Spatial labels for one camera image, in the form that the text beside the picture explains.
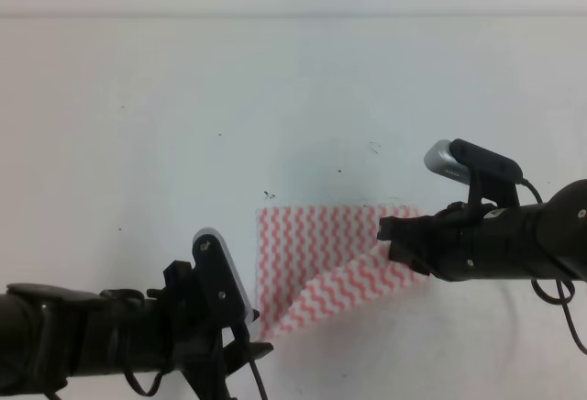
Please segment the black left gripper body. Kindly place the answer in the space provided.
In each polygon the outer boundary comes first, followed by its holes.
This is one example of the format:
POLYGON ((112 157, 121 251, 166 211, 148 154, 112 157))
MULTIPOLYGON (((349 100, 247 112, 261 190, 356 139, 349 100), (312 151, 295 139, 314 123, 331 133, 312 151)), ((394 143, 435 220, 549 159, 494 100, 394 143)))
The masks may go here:
POLYGON ((227 377, 249 366, 260 398, 268 397, 256 360, 273 351, 269 342, 251 339, 249 325, 221 328, 213 319, 195 264, 174 261, 164 271, 165 285, 149 289, 167 323, 169 369, 180 371, 200 399, 229 399, 227 377))

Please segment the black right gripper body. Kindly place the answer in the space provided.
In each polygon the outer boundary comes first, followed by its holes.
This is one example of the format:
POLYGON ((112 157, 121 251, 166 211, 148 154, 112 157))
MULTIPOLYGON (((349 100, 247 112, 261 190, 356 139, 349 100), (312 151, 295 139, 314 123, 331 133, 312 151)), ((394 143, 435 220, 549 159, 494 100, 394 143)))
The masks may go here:
POLYGON ((382 217, 377 240, 390 243, 389 261, 402 263, 425 276, 451 281, 453 278, 440 270, 440 261, 459 249, 463 229, 480 224, 494 209, 492 204, 470 209, 456 202, 433 216, 382 217))

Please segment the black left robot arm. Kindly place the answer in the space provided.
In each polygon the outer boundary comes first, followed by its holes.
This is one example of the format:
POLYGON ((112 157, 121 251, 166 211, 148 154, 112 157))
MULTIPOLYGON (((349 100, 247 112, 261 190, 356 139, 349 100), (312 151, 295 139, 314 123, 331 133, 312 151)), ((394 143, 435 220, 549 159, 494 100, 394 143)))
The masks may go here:
POLYGON ((188 261, 163 272, 165 285, 99 294, 12 283, 1 295, 1 395, 58 398, 73 377, 124 375, 152 397, 165 376, 180 372, 199 399, 228 399, 227 377, 252 369, 267 396, 257 360, 269 342, 253 341, 236 279, 221 272, 215 288, 188 261))

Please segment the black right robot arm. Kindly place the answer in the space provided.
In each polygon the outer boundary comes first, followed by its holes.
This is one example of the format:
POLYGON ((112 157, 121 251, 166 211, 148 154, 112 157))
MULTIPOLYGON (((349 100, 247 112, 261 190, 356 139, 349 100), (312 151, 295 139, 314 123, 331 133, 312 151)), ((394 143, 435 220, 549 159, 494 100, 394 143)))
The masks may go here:
POLYGON ((548 202, 497 207, 455 203, 433 216, 383 217, 388 257, 447 282, 586 278, 586 182, 548 202))

